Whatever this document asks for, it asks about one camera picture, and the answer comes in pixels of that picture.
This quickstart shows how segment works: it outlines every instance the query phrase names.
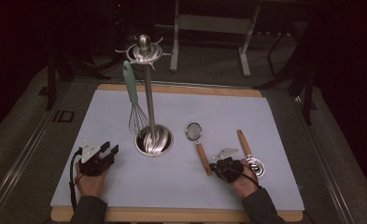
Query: dark background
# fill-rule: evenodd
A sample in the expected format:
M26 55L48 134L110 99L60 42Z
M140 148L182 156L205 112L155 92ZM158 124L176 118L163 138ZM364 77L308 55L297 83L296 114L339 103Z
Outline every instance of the dark background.
M198 4L193 1L181 2L184 10L192 12L198 8L193 7L193 4ZM208 14L218 7L215 1L212 2L207 4L212 3L213 6L202 7L208 8ZM114 38L113 48L125 41L130 27L151 34L153 22L173 24L174 1L148 1L145 6L139 0L111 3L113 7L116 4L122 7L117 9L114 20L125 20L120 25L123 32ZM95 15L97 20L105 20L105 27L97 29L112 33L113 28L108 21L110 11L105 9L109 8L108 4L108 1L73 0L0 2L0 122L32 77L47 65L49 43L88 62L92 60L89 48L105 49L104 46L96 46L97 42L88 42L83 38L92 32L86 32L88 27L83 27L82 21L88 18L80 17L78 12L82 10L85 15ZM241 9L234 10L240 8L234 3L223 8L223 16L246 14ZM268 10L274 15L281 9L269 6ZM141 20L143 15L148 14L151 16ZM267 15L260 15L259 24L267 18ZM316 46L322 46L324 52L317 67L316 85L321 88L367 178L367 1L345 1L328 10L322 19L318 21L319 27L325 29L319 29L313 36L314 45L320 41L321 44Z

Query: wooden handle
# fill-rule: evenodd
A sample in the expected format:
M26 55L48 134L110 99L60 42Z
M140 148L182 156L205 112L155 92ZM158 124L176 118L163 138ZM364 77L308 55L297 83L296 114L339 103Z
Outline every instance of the wooden handle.
M196 147L197 147L198 155L200 156L201 162L203 163L206 174L212 175L212 170L210 169L209 162L207 161L203 145L201 143L197 143Z
M242 133L241 130L238 130L238 138L239 138L239 142L241 143L242 149L245 152L245 155L247 155L247 157L252 155L252 151L250 150L249 144L247 143L247 139L244 136L244 133Z

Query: teal handle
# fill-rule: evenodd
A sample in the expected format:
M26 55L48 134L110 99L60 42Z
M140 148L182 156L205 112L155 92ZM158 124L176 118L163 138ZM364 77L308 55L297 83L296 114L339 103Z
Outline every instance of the teal handle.
M125 61L123 64L122 73L124 74L125 86L127 86L130 101L133 104L137 104L137 91L136 84L134 82L134 71L128 61Z

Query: sleeve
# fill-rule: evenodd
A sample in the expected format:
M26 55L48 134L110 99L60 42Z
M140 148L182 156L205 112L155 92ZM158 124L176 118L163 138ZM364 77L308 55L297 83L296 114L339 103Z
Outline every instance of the sleeve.
M259 189L242 200L242 205L253 224L285 223L279 217L266 189Z
M83 196L78 202L78 207L70 220L70 223L95 224L105 223L107 203L100 198Z

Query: hand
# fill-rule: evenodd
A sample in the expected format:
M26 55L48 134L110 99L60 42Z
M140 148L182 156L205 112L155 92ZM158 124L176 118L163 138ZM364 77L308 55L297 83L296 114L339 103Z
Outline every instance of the hand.
M80 172L78 162L76 162L77 175L75 183L78 185L78 191L81 196L100 197L105 185L105 179L109 168L107 168L101 175L87 176Z
M246 159L242 159L240 160L241 164L244 164L244 175L249 176L250 178L254 179L255 181L257 180L256 175L253 173L253 171L251 171L248 168L248 164L247 164L247 160ZM234 182L232 182L230 184L234 189L235 192L238 194L238 196L240 196L241 198L246 198L247 196L249 196L250 194L254 193L256 190L258 190L259 188L250 180L248 180L246 177L244 176L239 176L237 180L235 180Z

